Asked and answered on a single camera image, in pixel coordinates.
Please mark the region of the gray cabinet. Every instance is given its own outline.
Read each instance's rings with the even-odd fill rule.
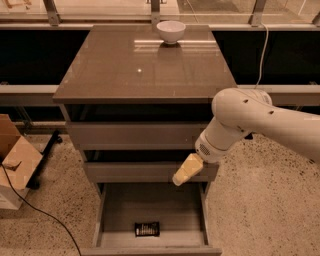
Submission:
[[[213,96],[235,86],[207,26],[188,26],[174,46],[151,25],[92,29],[53,97],[100,188],[93,248],[83,255],[221,254],[205,207],[218,165],[180,187],[171,179],[212,119]],[[160,236],[135,235],[135,223],[151,222]]]

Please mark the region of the cardboard box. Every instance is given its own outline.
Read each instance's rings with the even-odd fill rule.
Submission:
[[[26,185],[41,161],[42,155],[36,150],[11,122],[8,115],[0,114],[0,160],[6,168],[12,186],[24,198]],[[19,209],[22,200],[11,189],[4,170],[0,170],[0,208]]]

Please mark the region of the cabinet top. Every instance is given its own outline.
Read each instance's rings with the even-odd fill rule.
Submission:
[[[94,26],[53,100],[65,104],[201,102],[236,87],[208,26],[166,45],[151,25]]]

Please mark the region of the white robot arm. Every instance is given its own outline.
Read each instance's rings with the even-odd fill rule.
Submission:
[[[195,143],[173,177],[179,186],[199,173],[203,161],[215,163],[231,146],[251,132],[266,137],[320,163],[320,116],[272,106],[262,90],[230,88],[220,91],[212,101],[214,118]]]

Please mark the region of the white bowl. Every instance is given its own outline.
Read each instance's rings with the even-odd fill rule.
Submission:
[[[184,35],[186,25],[180,21],[162,21],[157,24],[160,38],[167,44],[175,44]]]

